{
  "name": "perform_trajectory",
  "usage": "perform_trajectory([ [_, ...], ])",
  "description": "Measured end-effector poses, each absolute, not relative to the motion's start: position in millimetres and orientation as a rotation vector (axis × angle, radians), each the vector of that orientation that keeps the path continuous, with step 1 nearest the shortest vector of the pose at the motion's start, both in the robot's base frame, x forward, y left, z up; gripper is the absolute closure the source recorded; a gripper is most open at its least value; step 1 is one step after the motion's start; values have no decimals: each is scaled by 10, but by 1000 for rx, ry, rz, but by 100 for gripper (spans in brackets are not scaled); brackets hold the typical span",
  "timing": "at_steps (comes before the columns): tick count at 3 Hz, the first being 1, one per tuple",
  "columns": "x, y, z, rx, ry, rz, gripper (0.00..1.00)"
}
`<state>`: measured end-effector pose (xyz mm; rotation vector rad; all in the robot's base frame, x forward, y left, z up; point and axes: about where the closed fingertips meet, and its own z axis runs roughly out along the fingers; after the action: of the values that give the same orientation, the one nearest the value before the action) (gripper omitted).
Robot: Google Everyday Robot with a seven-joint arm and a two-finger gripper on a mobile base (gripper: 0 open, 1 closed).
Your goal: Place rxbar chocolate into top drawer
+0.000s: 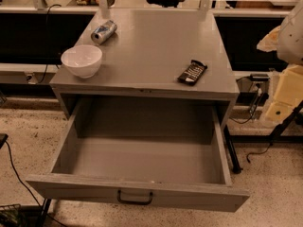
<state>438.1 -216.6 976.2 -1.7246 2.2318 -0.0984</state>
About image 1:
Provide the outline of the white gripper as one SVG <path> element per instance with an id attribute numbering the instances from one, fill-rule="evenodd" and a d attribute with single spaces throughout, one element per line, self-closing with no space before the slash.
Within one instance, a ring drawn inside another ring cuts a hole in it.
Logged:
<path id="1" fill-rule="evenodd" d="M 303 66 L 290 64 L 279 74 L 274 100 L 265 117 L 281 123 L 303 100 Z"/>

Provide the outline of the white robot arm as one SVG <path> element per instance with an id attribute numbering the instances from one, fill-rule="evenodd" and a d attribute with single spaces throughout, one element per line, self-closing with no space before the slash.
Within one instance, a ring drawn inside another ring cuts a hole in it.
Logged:
<path id="1" fill-rule="evenodd" d="M 258 49 L 276 51 L 287 63 L 265 113 L 267 119 L 282 122 L 303 100 L 303 1 L 258 43 Z"/>

